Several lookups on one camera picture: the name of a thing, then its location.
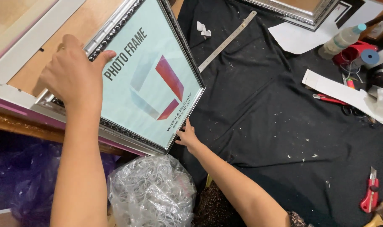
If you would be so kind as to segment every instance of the hand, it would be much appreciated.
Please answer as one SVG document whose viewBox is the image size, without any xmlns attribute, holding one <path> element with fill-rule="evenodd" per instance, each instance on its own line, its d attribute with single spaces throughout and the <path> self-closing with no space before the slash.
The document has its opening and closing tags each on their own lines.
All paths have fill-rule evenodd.
<svg viewBox="0 0 383 227">
<path fill-rule="evenodd" d="M 201 144 L 198 138 L 194 134 L 194 127 L 190 125 L 189 118 L 186 119 L 186 126 L 182 128 L 184 132 L 177 131 L 176 134 L 180 137 L 181 140 L 176 140 L 175 143 L 184 145 L 188 148 L 189 152 L 193 152 L 194 148 Z"/>
<path fill-rule="evenodd" d="M 102 70 L 116 56 L 112 50 L 103 51 L 90 62 L 81 42 L 73 35 L 64 35 L 62 48 L 40 74 L 46 88 L 64 102 L 66 111 L 102 109 Z"/>
</svg>

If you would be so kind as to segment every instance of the metal ruler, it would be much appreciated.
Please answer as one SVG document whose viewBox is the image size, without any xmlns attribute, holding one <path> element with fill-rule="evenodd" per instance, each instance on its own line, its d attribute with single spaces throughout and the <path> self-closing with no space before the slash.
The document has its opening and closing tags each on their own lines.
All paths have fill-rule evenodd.
<svg viewBox="0 0 383 227">
<path fill-rule="evenodd" d="M 256 11 L 252 11 L 249 14 L 249 16 L 246 19 L 244 19 L 243 23 L 227 39 L 225 39 L 225 41 L 221 43 L 221 45 L 219 45 L 219 47 L 217 47 L 217 49 L 215 49 L 214 52 L 210 54 L 205 61 L 203 61 L 203 63 L 201 63 L 201 65 L 198 67 L 200 72 L 202 72 L 207 67 L 207 65 L 209 65 L 210 62 L 213 61 L 214 58 L 217 57 L 217 55 L 221 53 L 221 51 L 225 49 L 225 47 L 227 47 L 228 44 L 232 40 L 234 40 L 236 36 L 239 35 L 239 33 L 243 31 L 243 29 L 249 24 L 249 22 L 255 17 L 255 15 L 256 15 Z"/>
</svg>

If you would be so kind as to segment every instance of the plastic bottle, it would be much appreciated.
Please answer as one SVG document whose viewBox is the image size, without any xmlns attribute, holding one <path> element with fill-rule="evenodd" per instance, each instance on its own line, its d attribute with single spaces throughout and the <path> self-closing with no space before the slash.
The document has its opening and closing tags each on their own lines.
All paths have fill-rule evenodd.
<svg viewBox="0 0 383 227">
<path fill-rule="evenodd" d="M 318 54 L 324 59 L 332 59 L 334 55 L 339 54 L 342 50 L 357 42 L 360 33 L 366 28 L 365 24 L 359 24 L 341 30 L 318 50 Z"/>
</svg>

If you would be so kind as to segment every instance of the silver ornate frame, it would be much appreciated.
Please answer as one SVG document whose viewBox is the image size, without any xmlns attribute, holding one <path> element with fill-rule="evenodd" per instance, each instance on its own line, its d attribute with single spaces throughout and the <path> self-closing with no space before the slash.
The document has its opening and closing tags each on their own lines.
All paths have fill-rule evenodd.
<svg viewBox="0 0 383 227">
<path fill-rule="evenodd" d="M 308 12 L 275 0 L 237 0 L 261 9 L 265 9 L 286 22 L 315 32 L 340 0 L 321 0 L 315 11 Z"/>
<path fill-rule="evenodd" d="M 98 31 L 98 33 L 91 39 L 84 47 L 84 51 L 86 52 L 88 59 L 90 61 L 94 61 L 94 59 L 100 54 L 107 45 L 113 40 L 113 38 L 120 32 L 120 30 L 125 26 L 125 24 L 130 20 L 131 16 L 140 8 L 143 2 L 146 0 L 125 0 L 119 8 L 112 14 L 112 16 L 108 19 L 108 21 L 103 25 L 103 27 Z M 196 106 L 198 100 L 204 92 L 205 85 L 201 78 L 200 71 L 192 57 L 192 53 L 189 49 L 189 46 L 186 42 L 186 39 L 183 36 L 183 33 L 179 27 L 179 24 L 176 18 L 173 15 L 170 4 L 167 0 L 154 0 L 157 1 L 160 5 L 162 13 L 164 13 L 169 25 L 172 28 L 172 31 L 175 37 L 178 40 L 179 45 L 184 51 L 185 56 L 187 57 L 191 68 L 193 69 L 196 79 L 200 84 L 200 91 L 193 101 L 193 105 L 191 106 L 187 117 L 192 113 L 194 107 Z M 37 98 L 36 104 L 56 111 L 60 114 L 65 115 L 64 103 L 57 99 L 55 96 L 51 94 L 47 89 L 44 90 Z M 125 129 L 122 126 L 115 124 L 114 122 L 108 121 L 104 118 L 100 118 L 99 128 L 107 131 L 110 134 L 116 135 L 118 137 L 124 138 L 125 140 L 132 142 L 136 145 L 145 147 L 154 152 L 158 152 L 160 154 L 167 154 L 172 144 L 176 140 L 177 136 L 174 135 L 168 147 L 162 147 L 154 142 L 149 141 L 148 139 L 133 133 Z"/>
</svg>

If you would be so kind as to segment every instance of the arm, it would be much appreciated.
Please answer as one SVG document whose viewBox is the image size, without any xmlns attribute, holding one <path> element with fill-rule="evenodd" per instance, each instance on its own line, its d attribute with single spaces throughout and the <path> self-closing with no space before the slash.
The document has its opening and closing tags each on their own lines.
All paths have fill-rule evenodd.
<svg viewBox="0 0 383 227">
<path fill-rule="evenodd" d="M 184 132 L 178 131 L 181 141 L 201 163 L 224 193 L 248 227 L 289 227 L 287 212 L 258 184 L 214 154 L 194 134 L 194 127 L 186 120 Z"/>
<path fill-rule="evenodd" d="M 53 55 L 40 79 L 66 108 L 66 131 L 54 190 L 50 226 L 107 226 L 107 187 L 98 146 L 102 70 L 112 51 L 91 63 L 72 35 Z"/>
</svg>

